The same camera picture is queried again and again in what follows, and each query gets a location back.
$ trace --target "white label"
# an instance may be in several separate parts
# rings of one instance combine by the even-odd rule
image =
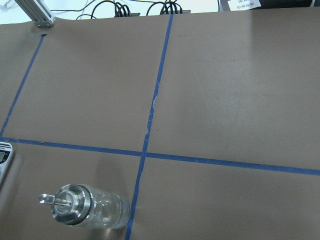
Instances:
[[[231,11],[249,10],[261,7],[259,0],[230,0],[228,1]]]

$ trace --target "metal lid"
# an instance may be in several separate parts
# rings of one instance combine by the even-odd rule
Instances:
[[[74,184],[63,186],[55,196],[42,194],[39,200],[40,203],[51,204],[53,218],[66,225],[82,222],[91,208],[88,190]]]

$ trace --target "device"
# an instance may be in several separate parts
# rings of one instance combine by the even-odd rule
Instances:
[[[10,143],[0,141],[0,186],[9,168],[10,161],[14,154],[14,148]]]
[[[45,5],[43,0],[15,0],[22,10],[31,18],[37,27],[52,27],[55,15]]]
[[[230,11],[228,5],[229,0],[219,0],[222,10]],[[249,2],[249,0],[239,0],[239,3]],[[310,7],[312,0],[259,0],[261,6],[253,8],[256,9],[281,9],[281,8],[302,8]]]

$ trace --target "blue tape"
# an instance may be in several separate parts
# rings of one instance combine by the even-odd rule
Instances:
[[[22,88],[24,87],[24,84],[25,84],[25,82],[26,82],[26,79],[27,79],[27,77],[28,77],[28,75],[29,75],[29,72],[30,72],[30,70],[31,70],[31,68],[32,68],[32,65],[33,65],[34,62],[35,62],[35,59],[36,59],[37,54],[38,54],[38,52],[39,52],[39,50],[40,50],[40,47],[41,47],[41,45],[42,45],[42,43],[43,43],[43,41],[44,41],[44,39],[45,39],[45,36],[46,36],[46,34],[41,35],[40,42],[39,42],[38,46],[37,46],[36,49],[35,49],[35,52],[34,52],[32,58],[31,58],[31,61],[30,61],[30,63],[29,63],[29,66],[28,66],[28,68],[26,69],[26,72],[25,72],[25,74],[24,74],[24,76],[23,76],[22,82],[21,82],[21,84],[20,84],[20,86],[19,86],[19,88],[18,88],[18,91],[17,91],[17,93],[16,93],[16,95],[15,95],[15,97],[14,97],[14,100],[13,100],[13,103],[12,103],[12,105],[11,105],[11,107],[10,107],[10,110],[9,110],[9,112],[8,112],[8,115],[7,115],[6,118],[5,118],[4,124],[3,124],[2,128],[1,128],[0,137],[2,137],[2,136],[4,135],[4,132],[5,132],[6,127],[7,127],[7,125],[8,125],[8,122],[9,122],[9,119],[10,119],[10,117],[11,117],[11,114],[12,114],[14,108],[15,108],[15,105],[16,105],[16,103],[17,103],[17,100],[18,100],[18,98],[19,98],[19,95],[20,95],[20,93],[21,93],[21,91],[22,91]]]
[[[178,155],[159,154],[159,153],[150,153],[150,152],[148,152],[146,156],[148,158],[155,158],[155,159],[166,159],[166,160],[175,160],[175,161],[191,162],[191,163],[212,164],[212,165],[219,165],[219,166],[320,176],[320,170],[308,169],[308,168],[276,166],[276,165],[268,165],[268,164],[217,160],[217,159],[209,159],[209,158],[178,156]]]
[[[133,221],[134,221],[134,217],[135,217],[135,213],[136,213],[140,180],[141,180],[142,172],[143,172],[144,166],[145,166],[145,160],[146,160],[147,149],[148,149],[148,144],[149,144],[150,132],[151,132],[151,127],[152,127],[152,120],[154,118],[154,113],[155,113],[155,103],[156,103],[156,98],[157,98],[158,92],[159,92],[159,85],[161,82],[162,72],[164,69],[167,47],[168,47],[168,42],[169,42],[170,31],[171,31],[173,19],[174,19],[174,15],[171,14],[169,16],[169,22],[168,22],[168,25],[166,28],[165,39],[164,39],[164,44],[163,44],[163,49],[162,49],[162,54],[161,54],[158,75],[157,75],[156,82],[155,82],[154,93],[153,93],[152,103],[151,103],[151,109],[150,109],[150,114],[149,114],[148,123],[147,123],[148,132],[144,137],[143,148],[142,148],[142,153],[141,153],[141,160],[140,160],[140,164],[139,164],[139,169],[138,169],[138,173],[137,173],[137,177],[136,177],[136,181],[135,181],[135,186],[134,186],[133,198],[132,198],[132,202],[131,202],[131,215],[130,215],[129,222],[127,224],[127,229],[126,229],[125,238],[124,238],[125,240],[130,239],[132,225],[133,225]]]
[[[19,144],[39,145],[39,146],[54,147],[54,148],[76,149],[76,150],[84,150],[84,151],[99,152],[99,153],[121,154],[121,155],[130,155],[130,156],[141,157],[140,151],[121,150],[121,149],[114,149],[114,148],[83,146],[83,145],[74,145],[74,144],[56,143],[56,142],[47,142],[47,141],[34,141],[34,140],[25,140],[25,139],[14,139],[14,138],[9,138],[9,137],[0,137],[0,141],[19,143]]]

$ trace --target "white surface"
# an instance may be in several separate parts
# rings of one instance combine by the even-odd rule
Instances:
[[[243,11],[261,7],[259,0],[230,0],[228,4],[231,11]]]
[[[44,3],[51,10],[80,10],[90,2],[91,0],[44,0]],[[101,0],[96,0],[83,11],[54,11],[53,13],[58,18],[75,20],[77,16],[81,14],[91,14],[93,8],[100,2]],[[133,0],[118,0],[118,2],[120,2],[121,4],[127,4],[132,13],[141,13],[141,16],[146,15],[148,8],[152,4],[150,2],[135,2]],[[191,13],[206,13],[218,11],[218,2],[216,0],[178,0],[177,3],[181,5],[182,9],[191,10]],[[158,15],[161,6],[161,4],[157,4],[152,7],[149,15]],[[114,8],[112,4],[107,2],[101,4],[94,13],[94,16],[97,18],[113,18],[114,15]],[[28,21],[30,21],[30,18],[16,4],[14,0],[0,0],[0,24],[16,24]]]

